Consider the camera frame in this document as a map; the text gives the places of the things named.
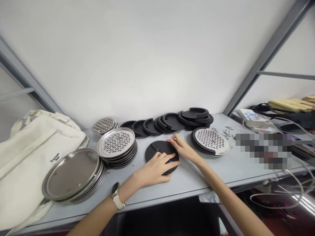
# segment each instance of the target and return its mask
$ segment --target stack of black rubber rings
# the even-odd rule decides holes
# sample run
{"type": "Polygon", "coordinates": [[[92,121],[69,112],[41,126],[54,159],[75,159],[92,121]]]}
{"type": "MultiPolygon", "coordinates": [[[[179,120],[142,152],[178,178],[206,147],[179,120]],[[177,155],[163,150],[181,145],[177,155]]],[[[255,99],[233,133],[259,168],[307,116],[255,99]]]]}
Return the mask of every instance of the stack of black rubber rings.
{"type": "Polygon", "coordinates": [[[189,111],[179,113],[166,113],[155,120],[153,118],[139,121],[127,121],[120,127],[131,128],[136,137],[146,138],[171,134],[182,129],[194,130],[196,128],[209,128],[213,117],[204,108],[190,108],[189,111]]]}

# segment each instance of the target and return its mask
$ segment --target wristwatch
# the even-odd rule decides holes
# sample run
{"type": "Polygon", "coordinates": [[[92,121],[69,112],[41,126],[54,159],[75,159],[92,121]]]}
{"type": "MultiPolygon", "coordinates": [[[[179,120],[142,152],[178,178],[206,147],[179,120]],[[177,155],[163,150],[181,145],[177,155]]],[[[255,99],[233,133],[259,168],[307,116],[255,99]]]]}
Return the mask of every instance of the wristwatch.
{"type": "Polygon", "coordinates": [[[123,209],[123,208],[126,206],[126,204],[125,204],[125,203],[122,204],[121,201],[120,201],[120,199],[119,199],[119,196],[118,196],[119,188],[120,188],[120,183],[119,183],[119,182],[117,182],[116,184],[114,184],[113,189],[112,189],[111,196],[112,196],[112,199],[113,199],[113,201],[114,201],[116,207],[117,207],[119,210],[121,210],[121,209],[123,209]]]}

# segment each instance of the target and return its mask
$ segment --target white wall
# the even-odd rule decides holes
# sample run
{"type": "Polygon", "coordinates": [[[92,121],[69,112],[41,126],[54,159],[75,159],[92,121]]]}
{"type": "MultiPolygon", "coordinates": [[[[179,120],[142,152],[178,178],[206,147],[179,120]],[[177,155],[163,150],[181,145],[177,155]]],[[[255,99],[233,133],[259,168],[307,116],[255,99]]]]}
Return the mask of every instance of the white wall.
{"type": "MultiPolygon", "coordinates": [[[[20,86],[0,67],[0,96],[19,90],[20,86]]],[[[13,124],[33,109],[42,108],[27,94],[0,102],[0,143],[10,137],[13,124]]]]}
{"type": "MultiPolygon", "coordinates": [[[[315,75],[315,6],[292,33],[266,71],[315,75]]],[[[237,109],[275,99],[315,95],[315,81],[262,75],[237,109]]]]}
{"type": "Polygon", "coordinates": [[[0,35],[89,129],[223,112],[294,0],[2,0],[0,35]]]}

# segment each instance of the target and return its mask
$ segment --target watch face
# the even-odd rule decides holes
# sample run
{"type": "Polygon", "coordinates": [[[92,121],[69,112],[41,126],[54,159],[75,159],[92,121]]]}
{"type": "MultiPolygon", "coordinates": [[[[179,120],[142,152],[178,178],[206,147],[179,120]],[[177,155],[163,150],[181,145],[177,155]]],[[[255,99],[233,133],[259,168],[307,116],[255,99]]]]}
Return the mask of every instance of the watch face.
{"type": "Polygon", "coordinates": [[[118,185],[119,185],[118,182],[117,182],[116,184],[114,184],[114,186],[113,186],[113,188],[112,188],[112,193],[111,193],[111,195],[113,195],[113,194],[116,192],[116,190],[118,189],[118,185]]]}

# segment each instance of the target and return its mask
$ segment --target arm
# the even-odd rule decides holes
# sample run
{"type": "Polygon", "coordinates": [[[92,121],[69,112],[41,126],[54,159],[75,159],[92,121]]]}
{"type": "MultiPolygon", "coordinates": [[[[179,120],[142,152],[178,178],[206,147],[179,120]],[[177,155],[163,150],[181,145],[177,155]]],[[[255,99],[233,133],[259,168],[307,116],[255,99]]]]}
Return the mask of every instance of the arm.
{"type": "Polygon", "coordinates": [[[273,235],[267,226],[220,179],[206,161],[182,140],[178,134],[173,135],[169,142],[183,157],[198,167],[245,236],[273,235]]]}
{"type": "MultiPolygon", "coordinates": [[[[125,203],[140,188],[170,181],[172,174],[162,175],[180,162],[167,163],[175,154],[166,155],[157,152],[144,166],[133,173],[120,187],[119,199],[125,203]]],[[[68,236],[98,236],[117,211],[111,196],[108,196],[86,217],[83,218],[67,235],[68,236]]]]}

